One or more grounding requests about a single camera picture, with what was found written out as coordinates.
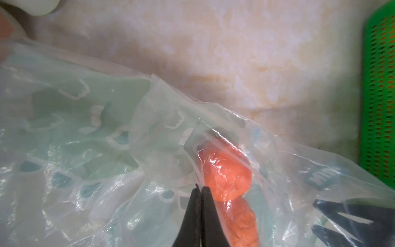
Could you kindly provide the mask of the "green-zip bag of oranges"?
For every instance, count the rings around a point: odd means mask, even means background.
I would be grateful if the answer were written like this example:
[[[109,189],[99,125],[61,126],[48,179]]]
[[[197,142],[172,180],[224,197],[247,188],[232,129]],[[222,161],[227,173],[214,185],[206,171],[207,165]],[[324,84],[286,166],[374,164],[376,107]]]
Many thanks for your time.
[[[144,179],[129,129],[150,84],[1,42],[1,246],[122,246],[118,216]]]

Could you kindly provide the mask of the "green plastic basket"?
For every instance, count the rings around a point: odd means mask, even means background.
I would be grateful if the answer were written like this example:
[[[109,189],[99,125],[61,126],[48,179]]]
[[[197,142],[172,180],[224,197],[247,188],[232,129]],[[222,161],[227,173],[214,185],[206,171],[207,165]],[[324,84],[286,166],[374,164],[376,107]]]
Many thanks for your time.
[[[360,166],[395,187],[395,2],[368,19],[364,33]]]

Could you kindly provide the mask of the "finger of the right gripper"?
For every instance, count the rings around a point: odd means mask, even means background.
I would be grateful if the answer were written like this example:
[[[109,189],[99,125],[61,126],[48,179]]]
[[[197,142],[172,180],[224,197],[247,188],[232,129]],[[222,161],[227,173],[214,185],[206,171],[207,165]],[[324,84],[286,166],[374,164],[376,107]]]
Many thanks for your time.
[[[337,225],[361,224],[350,219],[349,216],[382,225],[395,224],[394,200],[374,198],[353,198],[343,202],[315,200],[313,207]]]
[[[360,240],[346,237],[341,233],[319,225],[312,227],[313,234],[327,247],[394,247],[395,232],[380,224],[370,224],[357,230]]]

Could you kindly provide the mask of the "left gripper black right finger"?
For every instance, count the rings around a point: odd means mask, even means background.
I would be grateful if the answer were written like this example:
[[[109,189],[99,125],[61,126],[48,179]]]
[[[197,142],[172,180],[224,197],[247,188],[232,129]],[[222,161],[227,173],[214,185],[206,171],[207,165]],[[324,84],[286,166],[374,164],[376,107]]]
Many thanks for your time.
[[[230,247],[222,230],[213,195],[206,186],[202,188],[201,210],[202,247]]]

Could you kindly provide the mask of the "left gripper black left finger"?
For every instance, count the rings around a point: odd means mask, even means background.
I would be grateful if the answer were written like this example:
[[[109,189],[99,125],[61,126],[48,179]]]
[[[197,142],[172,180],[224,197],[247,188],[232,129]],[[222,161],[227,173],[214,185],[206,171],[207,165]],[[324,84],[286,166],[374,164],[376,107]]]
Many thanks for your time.
[[[172,247],[199,247],[202,235],[202,192],[198,185],[192,190],[180,231]]]

